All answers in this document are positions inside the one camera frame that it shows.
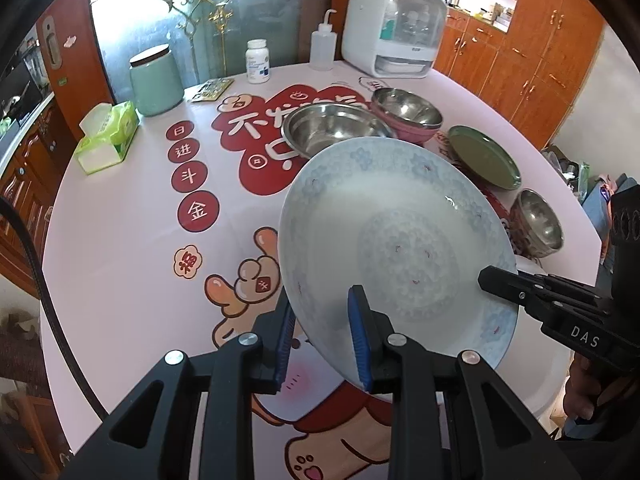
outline white ceramic plate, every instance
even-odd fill
[[[462,173],[408,142],[351,139],[312,158],[286,197],[278,255],[309,340],[353,384],[352,285],[431,351],[474,349],[496,367],[513,336],[517,306],[478,285],[488,265],[516,272],[500,219]]]

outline green plate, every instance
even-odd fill
[[[509,191],[522,183],[520,170],[500,144],[469,126],[449,130],[451,149],[476,175]]]

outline cartoon hand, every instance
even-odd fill
[[[238,299],[248,304],[265,301],[280,287],[278,234],[271,228],[263,228],[256,231],[254,241],[264,255],[240,264],[234,286]]]
[[[205,281],[207,298],[221,307],[225,316],[213,331],[213,343],[217,348],[251,330],[257,316],[276,307],[282,286],[277,259],[278,233],[273,228],[263,227],[255,232],[254,241],[262,256],[240,264],[233,286],[218,274]]]

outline wooden cabinet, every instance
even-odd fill
[[[29,167],[49,194],[55,196],[62,181],[62,174],[49,155],[48,147],[42,141],[37,122],[27,132],[17,153],[24,159],[25,166]]]
[[[27,431],[44,469],[40,477],[58,478],[70,450],[53,401],[41,397],[12,393],[10,397],[18,409],[20,423]]]
[[[511,120],[511,124],[539,150],[544,148],[548,133],[558,128],[569,109],[569,104],[556,93],[552,84],[534,77]]]
[[[507,34],[456,10],[449,14],[434,66],[543,147],[591,67],[604,26],[600,13],[588,0],[518,0]]]
[[[479,97],[502,117],[511,120],[524,94],[529,91],[539,63],[540,59],[500,51]]]
[[[449,77],[478,95],[489,75],[498,51],[479,41],[474,35],[466,33],[458,47],[456,60]]]
[[[64,175],[78,142],[68,134],[69,129],[62,111],[57,106],[57,101],[41,113],[38,118],[38,127],[40,138],[49,150],[53,163],[60,175]]]
[[[50,212],[71,159],[75,140],[62,117],[55,99],[45,108],[9,160],[0,177],[0,193],[19,213],[27,226],[40,260],[49,227]],[[43,134],[42,120],[50,117]],[[5,218],[0,217],[0,273],[24,291],[37,297],[22,243]]]
[[[539,76],[565,100],[582,86],[598,47],[604,19],[588,0],[563,0]]]
[[[494,48],[500,48],[504,42],[506,34],[491,25],[485,25],[482,22],[474,20],[469,22],[466,28],[467,32],[473,34],[478,41],[482,41]]]
[[[447,9],[447,27],[455,28],[464,32],[469,23],[469,16],[464,12],[455,9]]]
[[[505,50],[523,59],[540,58],[553,34],[562,0],[518,0],[504,41]]]
[[[436,56],[433,68],[444,75],[449,75],[453,62],[458,54],[458,47],[462,42],[463,33],[452,27],[445,27],[440,49]]]

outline round table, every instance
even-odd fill
[[[210,352],[274,308],[278,219],[304,163],[280,136],[282,118],[317,100],[362,106],[380,85],[434,103],[445,131],[467,124],[499,142],[516,160],[523,187],[544,196],[562,222],[564,248],[544,258],[544,269],[594,283],[600,239],[570,190],[506,120],[447,77],[431,71],[422,79],[380,81],[343,62],[330,72],[305,64],[275,68],[262,85],[240,75],[214,104],[185,101],[143,119],[123,164],[91,176],[75,162],[66,170],[44,273],[72,351],[107,410],[167,351]],[[507,209],[516,195],[492,193]],[[569,360],[568,349],[539,326],[518,317],[497,369],[536,416],[559,391]],[[295,336],[282,392],[254,399],[256,478],[386,478],[389,405],[345,383],[299,328]],[[42,344],[75,451],[99,421],[44,316]]]

